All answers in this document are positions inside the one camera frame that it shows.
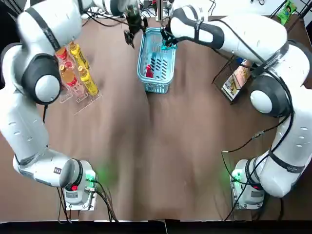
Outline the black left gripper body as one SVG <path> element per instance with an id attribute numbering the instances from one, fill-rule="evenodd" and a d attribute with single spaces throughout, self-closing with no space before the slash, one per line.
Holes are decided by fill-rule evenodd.
<path id="1" fill-rule="evenodd" d="M 143 29 L 138 3 L 128 4 L 126 6 L 125 14 L 130 31 L 139 31 Z"/>

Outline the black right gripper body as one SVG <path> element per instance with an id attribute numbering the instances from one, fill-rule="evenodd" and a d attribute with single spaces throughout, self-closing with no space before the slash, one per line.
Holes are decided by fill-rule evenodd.
<path id="1" fill-rule="evenodd" d="M 177 42 L 176 37 L 168 30 L 167 27 L 161 26 L 160 32 L 164 42 Z"/>

